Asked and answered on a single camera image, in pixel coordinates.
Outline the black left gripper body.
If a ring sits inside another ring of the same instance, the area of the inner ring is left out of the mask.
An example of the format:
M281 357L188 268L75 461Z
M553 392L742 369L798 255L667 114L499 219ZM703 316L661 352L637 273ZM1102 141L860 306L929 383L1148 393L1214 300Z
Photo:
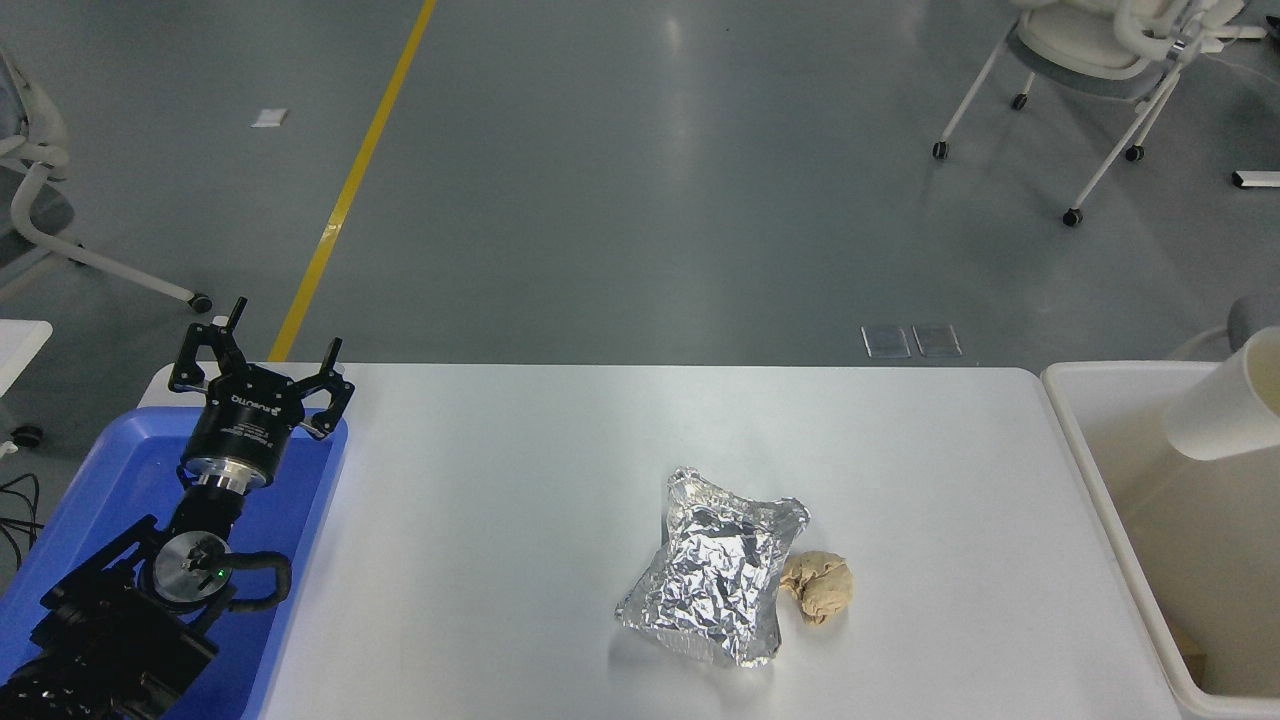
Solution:
M207 474L216 462L236 462L274 475L302 416L302 398L285 375L257 366L223 374L207 386L183 465Z

